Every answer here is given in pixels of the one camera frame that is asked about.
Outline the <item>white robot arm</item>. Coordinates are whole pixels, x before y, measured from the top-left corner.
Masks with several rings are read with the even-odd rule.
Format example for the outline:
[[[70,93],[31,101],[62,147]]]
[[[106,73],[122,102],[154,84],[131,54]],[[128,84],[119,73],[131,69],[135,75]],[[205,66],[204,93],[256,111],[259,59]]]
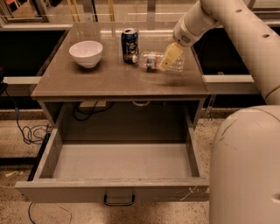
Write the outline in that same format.
[[[173,29],[161,68],[221,25],[264,105],[240,109],[218,128],[210,162],[210,224],[280,224],[280,36],[247,0],[198,0]]]

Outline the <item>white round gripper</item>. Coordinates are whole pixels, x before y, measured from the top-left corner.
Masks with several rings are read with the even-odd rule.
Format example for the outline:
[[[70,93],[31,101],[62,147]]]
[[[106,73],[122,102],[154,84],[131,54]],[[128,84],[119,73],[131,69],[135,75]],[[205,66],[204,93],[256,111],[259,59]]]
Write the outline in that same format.
[[[168,70],[182,55],[182,46],[193,46],[207,31],[219,24],[202,8],[200,3],[193,5],[174,26],[173,38],[177,43],[168,45],[158,68],[161,71]]]

